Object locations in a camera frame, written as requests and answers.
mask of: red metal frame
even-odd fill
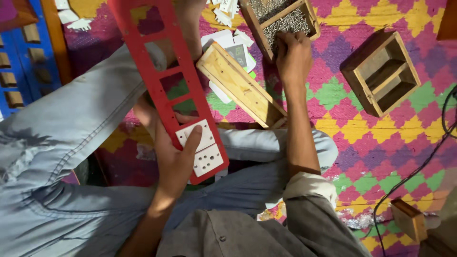
[[[199,184],[204,180],[214,176],[214,174],[217,172],[227,168],[229,165],[229,158],[227,157],[227,153],[223,147],[216,127],[216,123],[214,122],[213,115],[209,109],[208,102],[206,101],[205,93],[203,92],[202,85],[198,79],[191,54],[187,49],[187,44],[182,36],[172,1],[109,0],[108,5],[114,14],[117,25],[124,37],[124,41],[127,44],[130,54],[132,55],[140,75],[143,78],[143,81],[149,91],[149,94],[154,101],[162,123],[164,124],[168,135],[171,137],[173,145],[177,149],[182,150],[182,146],[175,134],[176,131],[204,119],[208,121],[209,128],[213,133],[213,137],[219,147],[219,151],[224,163],[200,177],[197,177],[193,172],[190,177],[191,183],[194,185]],[[130,10],[145,5],[156,6],[159,9],[159,13],[165,28],[158,33],[141,36],[138,32],[137,25],[133,24],[132,22]],[[165,38],[170,40],[179,66],[159,72],[155,69],[144,44]],[[182,72],[184,75],[187,87],[189,88],[189,93],[170,101],[168,100],[160,79],[180,72]],[[199,118],[191,123],[180,126],[176,121],[172,108],[175,104],[183,102],[187,99],[192,99],[194,101],[194,104],[197,107]]]

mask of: person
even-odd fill
[[[206,0],[181,0],[178,21],[194,59]],[[224,130],[230,159],[262,164],[183,192],[202,128],[183,151],[171,144],[126,46],[66,86],[0,123],[0,249],[3,256],[369,256],[337,218],[334,185],[320,174],[333,140],[312,130],[305,80],[312,65],[303,32],[278,34],[277,67],[288,129]],[[175,61],[170,44],[146,44],[155,67]],[[155,135],[156,190],[94,187],[60,179],[114,131],[133,107]],[[176,114],[179,122],[191,117]],[[288,228],[254,217],[283,197]]]

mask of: shirt sleeve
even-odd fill
[[[284,201],[289,231],[317,256],[371,256],[325,197],[308,195]]]
[[[320,196],[327,199],[333,208],[336,208],[335,185],[320,175],[299,172],[293,176],[282,197],[286,200],[299,196]]]

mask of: small wooden box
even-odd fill
[[[341,72],[368,114],[382,117],[420,81],[398,32],[378,31],[341,64]]]
[[[314,13],[313,6],[310,4],[309,0],[298,0],[294,2],[262,24],[259,23],[259,20],[255,16],[254,11],[249,4],[249,0],[239,0],[239,7],[243,13],[246,23],[251,29],[255,42],[259,46],[265,59],[267,59],[270,63],[273,63],[274,55],[270,45],[268,44],[268,41],[266,40],[265,34],[263,33],[263,29],[273,24],[275,21],[283,18],[293,10],[300,8],[302,13],[305,15],[306,22],[309,29],[311,30],[308,34],[309,39],[314,41],[320,37],[319,23],[317,22],[316,14]]]

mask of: blue jeans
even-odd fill
[[[158,69],[163,53],[148,45]],[[145,92],[125,46],[86,74],[0,123],[0,255],[113,256],[149,206],[144,187],[66,184],[68,175],[114,131]],[[287,176],[283,130],[219,130],[230,159],[264,164],[185,192],[166,225],[195,209],[262,212],[281,197]],[[313,131],[323,171],[335,161],[333,140]]]

